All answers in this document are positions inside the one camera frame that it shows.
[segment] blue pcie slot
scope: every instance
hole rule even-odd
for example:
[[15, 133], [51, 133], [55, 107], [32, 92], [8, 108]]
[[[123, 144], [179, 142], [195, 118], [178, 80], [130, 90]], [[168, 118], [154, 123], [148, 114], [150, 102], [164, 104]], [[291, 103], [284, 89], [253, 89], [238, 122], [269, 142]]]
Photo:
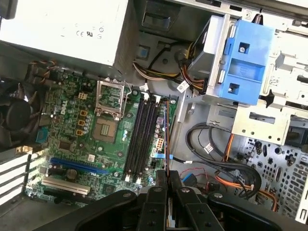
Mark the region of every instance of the blue pcie slot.
[[91, 167], [91, 166], [88, 166], [88, 165], [76, 163], [76, 162], [69, 161], [69, 160], [62, 160], [62, 159], [56, 158], [56, 157], [51, 158], [50, 163], [55, 164], [55, 165], [63, 165], [63, 166], [66, 166], [66, 167], [71, 167], [75, 170], [92, 172], [92, 173], [96, 173], [96, 174], [107, 174], [107, 173], [109, 173], [107, 170], [101, 170], [101, 169], [98, 169], [96, 167]]

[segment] cooling fan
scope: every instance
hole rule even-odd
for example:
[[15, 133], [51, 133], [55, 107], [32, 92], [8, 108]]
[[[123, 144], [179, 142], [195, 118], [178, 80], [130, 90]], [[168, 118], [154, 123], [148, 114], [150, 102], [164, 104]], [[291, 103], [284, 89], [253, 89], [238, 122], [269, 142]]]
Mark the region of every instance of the cooling fan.
[[0, 79], [0, 152], [35, 142], [45, 93], [42, 85]]

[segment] chipset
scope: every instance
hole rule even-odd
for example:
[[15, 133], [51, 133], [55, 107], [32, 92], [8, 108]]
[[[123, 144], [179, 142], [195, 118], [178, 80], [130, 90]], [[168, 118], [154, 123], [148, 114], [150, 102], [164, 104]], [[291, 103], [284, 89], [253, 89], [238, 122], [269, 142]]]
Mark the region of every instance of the chipset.
[[71, 150], [71, 145], [72, 145], [72, 143], [70, 143], [70, 142], [60, 141], [59, 149], [70, 151]]
[[104, 184], [103, 193], [106, 195], [112, 194], [115, 191], [116, 187], [111, 184]]
[[93, 138], [99, 141], [114, 142], [116, 140], [117, 122], [114, 120], [97, 119]]

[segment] metal bracket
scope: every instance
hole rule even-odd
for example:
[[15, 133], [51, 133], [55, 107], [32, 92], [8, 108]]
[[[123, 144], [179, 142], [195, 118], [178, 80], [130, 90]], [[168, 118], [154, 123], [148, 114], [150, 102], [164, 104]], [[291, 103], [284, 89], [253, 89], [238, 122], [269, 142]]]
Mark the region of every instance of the metal bracket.
[[[119, 108], [107, 107], [100, 104], [99, 100], [102, 98], [103, 95], [102, 86], [117, 88], [121, 90], [119, 96]], [[127, 94], [125, 94], [125, 86], [128, 86], [129, 88], [129, 92]], [[126, 82], [118, 82], [116, 79], [111, 80], [110, 78], [106, 78], [104, 81], [97, 81], [95, 112], [97, 113], [97, 115], [100, 115], [102, 113], [111, 114], [115, 120], [120, 120], [124, 116], [126, 102], [129, 94], [131, 94], [131, 88]]]

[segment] blue drive bracket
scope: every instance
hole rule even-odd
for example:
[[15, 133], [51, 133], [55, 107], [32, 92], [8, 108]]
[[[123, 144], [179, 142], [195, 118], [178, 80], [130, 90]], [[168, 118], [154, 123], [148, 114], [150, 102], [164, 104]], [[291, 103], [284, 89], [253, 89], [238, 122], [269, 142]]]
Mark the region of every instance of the blue drive bracket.
[[228, 38], [224, 50], [225, 77], [219, 87], [219, 97], [256, 105], [268, 62], [275, 29], [239, 20], [233, 38]]

